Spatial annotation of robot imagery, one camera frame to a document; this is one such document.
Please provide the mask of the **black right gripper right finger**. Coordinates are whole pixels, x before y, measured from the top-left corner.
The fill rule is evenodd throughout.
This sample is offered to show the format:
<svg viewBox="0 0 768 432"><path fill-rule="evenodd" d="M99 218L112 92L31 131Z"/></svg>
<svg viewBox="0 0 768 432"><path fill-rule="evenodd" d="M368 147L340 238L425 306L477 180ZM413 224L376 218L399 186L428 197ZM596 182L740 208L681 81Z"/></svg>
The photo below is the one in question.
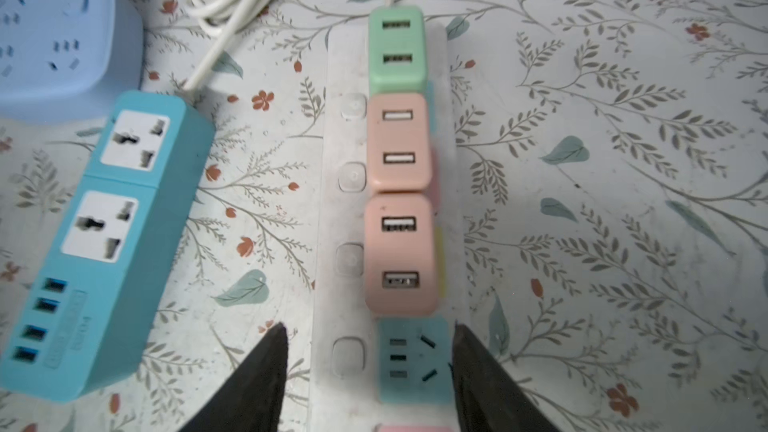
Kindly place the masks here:
<svg viewBox="0 0 768 432"><path fill-rule="evenodd" d="M452 378L462 431L558 432L464 324L452 341Z"/></svg>

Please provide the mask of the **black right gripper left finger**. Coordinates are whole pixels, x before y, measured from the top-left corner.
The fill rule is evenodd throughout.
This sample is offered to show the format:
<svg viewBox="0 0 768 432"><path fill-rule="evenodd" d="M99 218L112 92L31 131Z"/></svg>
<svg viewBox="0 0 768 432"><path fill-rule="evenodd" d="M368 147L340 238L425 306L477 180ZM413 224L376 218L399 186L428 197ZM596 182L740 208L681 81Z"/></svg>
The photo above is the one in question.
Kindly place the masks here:
<svg viewBox="0 0 768 432"><path fill-rule="evenodd" d="M276 432L287 381L289 345L274 325L182 432Z"/></svg>

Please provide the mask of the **pink USB charger plug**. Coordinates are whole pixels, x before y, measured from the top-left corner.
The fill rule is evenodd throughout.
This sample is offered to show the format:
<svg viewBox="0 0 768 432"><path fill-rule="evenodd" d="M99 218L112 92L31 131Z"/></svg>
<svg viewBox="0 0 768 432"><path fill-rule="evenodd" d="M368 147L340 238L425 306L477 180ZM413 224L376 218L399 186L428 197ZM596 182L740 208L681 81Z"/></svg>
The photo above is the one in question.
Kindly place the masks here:
<svg viewBox="0 0 768 432"><path fill-rule="evenodd" d="M423 192L433 177L429 114L416 92L382 93L367 104L367 172L375 193Z"/></svg>

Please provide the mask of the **green USB charger plug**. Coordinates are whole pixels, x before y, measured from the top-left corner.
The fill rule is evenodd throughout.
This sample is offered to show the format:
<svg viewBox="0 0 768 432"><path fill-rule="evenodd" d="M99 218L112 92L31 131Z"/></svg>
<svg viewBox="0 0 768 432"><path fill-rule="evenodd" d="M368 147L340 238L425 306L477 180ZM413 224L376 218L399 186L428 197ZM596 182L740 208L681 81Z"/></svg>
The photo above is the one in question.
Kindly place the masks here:
<svg viewBox="0 0 768 432"><path fill-rule="evenodd" d="M423 94L428 81L424 16L416 6L379 7L368 19L369 93Z"/></svg>

